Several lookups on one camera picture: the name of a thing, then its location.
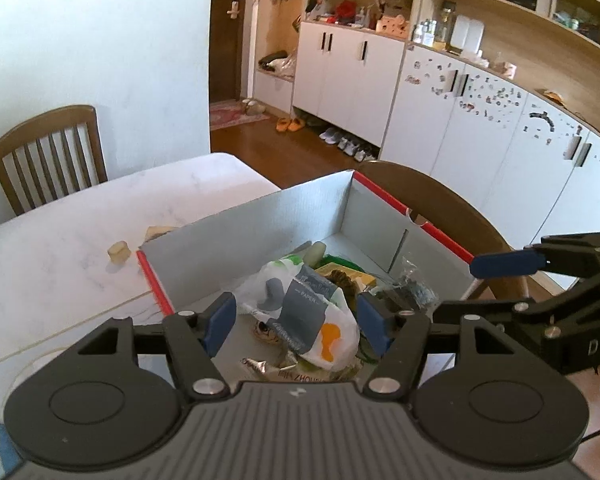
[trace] chair backrest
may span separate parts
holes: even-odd
[[[106,180],[92,106],[45,112],[0,138],[0,184],[16,215]]]
[[[417,215],[422,216],[471,254],[511,250],[502,235],[484,216],[429,175],[383,161],[364,162],[358,171],[407,206],[412,219]],[[489,280],[488,285],[498,300],[515,300],[528,296],[524,277]]]

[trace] orange slipper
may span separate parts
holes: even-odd
[[[291,119],[286,118],[286,119],[278,119],[278,122],[276,123],[276,131],[277,132],[286,132],[286,129],[289,127],[289,125],[291,124]]]
[[[290,132],[296,132],[298,130],[302,130],[305,126],[306,122],[303,121],[302,119],[298,119],[297,117],[291,121],[291,124],[289,125],[289,131]]]

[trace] dining table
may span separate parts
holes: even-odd
[[[68,195],[0,225],[0,477],[7,393],[109,317],[162,313],[131,251],[150,226],[180,227],[279,190],[226,153],[139,171]]]

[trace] cabinet door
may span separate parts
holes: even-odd
[[[431,176],[482,210],[528,94],[469,65],[460,85]]]
[[[589,131],[530,94],[481,213],[521,249],[531,243],[567,182]]]
[[[455,58],[407,46],[380,160],[431,173],[464,67]]]
[[[346,130],[353,108],[359,105],[354,98],[363,68],[360,58],[365,35],[352,28],[328,29],[324,85],[316,115]]]
[[[600,137],[591,132],[580,150],[575,168],[534,243],[549,235],[600,232]],[[567,287],[574,278],[550,274]]]
[[[381,146],[400,72],[404,42],[375,34],[364,34],[363,41],[362,74],[347,130]]]
[[[298,60],[294,80],[294,106],[317,115],[327,61],[330,27],[303,22],[298,41]]]

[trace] snack package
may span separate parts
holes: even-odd
[[[360,332],[342,290],[295,254],[265,264],[234,290],[238,309],[264,322],[289,349],[330,372],[358,350]]]
[[[240,362],[256,380],[277,383],[349,381],[362,369],[360,360],[353,358],[349,365],[345,366],[342,370],[328,372],[289,351],[285,353],[279,363],[258,361],[250,358],[244,358]]]

